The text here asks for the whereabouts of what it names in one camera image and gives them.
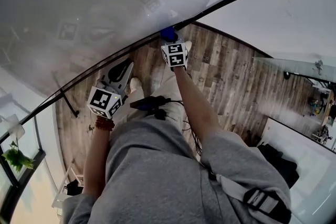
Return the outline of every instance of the black device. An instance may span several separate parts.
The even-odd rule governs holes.
[[[269,144],[261,144],[258,149],[265,157],[265,159],[279,172],[284,178],[289,188],[291,188],[299,179],[299,174],[296,169],[298,165],[294,162],[288,161],[284,158],[283,152],[277,151]]]
[[[139,109],[142,111],[150,111],[153,109],[157,109],[160,106],[167,104],[169,102],[171,102],[170,98],[165,98],[161,95],[158,97],[149,96],[144,99],[130,103],[130,107],[133,109]]]

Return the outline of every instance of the shoe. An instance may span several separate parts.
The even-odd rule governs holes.
[[[190,49],[191,49],[191,45],[192,45],[192,43],[191,43],[190,40],[188,40],[188,41],[185,42],[185,48],[187,49],[188,52],[189,52]]]
[[[136,77],[132,78],[130,82],[131,92],[134,92],[138,87],[141,87],[141,81]]]

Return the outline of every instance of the green plant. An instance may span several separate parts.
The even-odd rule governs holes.
[[[2,156],[8,161],[8,163],[20,173],[23,166],[28,169],[33,169],[33,159],[26,157],[21,150],[19,150],[18,143],[13,141],[10,144],[11,148],[7,150]]]

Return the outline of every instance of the person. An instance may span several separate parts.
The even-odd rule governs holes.
[[[167,67],[164,77],[152,95],[182,100],[184,106],[161,106],[165,120],[130,108],[129,103],[143,98],[140,81],[132,78],[129,98],[113,116],[116,126],[97,119],[84,190],[63,202],[63,222],[259,223],[246,204],[222,190],[212,173],[246,188],[276,189],[289,207],[289,189],[280,174],[237,134],[222,130],[185,69],[171,72]],[[200,162],[182,136],[184,110],[202,144]]]

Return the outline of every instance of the gray sleeve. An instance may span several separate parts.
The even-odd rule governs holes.
[[[95,202],[96,199],[94,196],[88,194],[80,194],[67,198],[62,203],[62,223],[88,223]]]
[[[202,143],[201,162],[214,174],[223,175],[246,188],[278,190],[290,207],[289,188],[278,171],[255,147],[248,147],[235,133],[218,131]]]

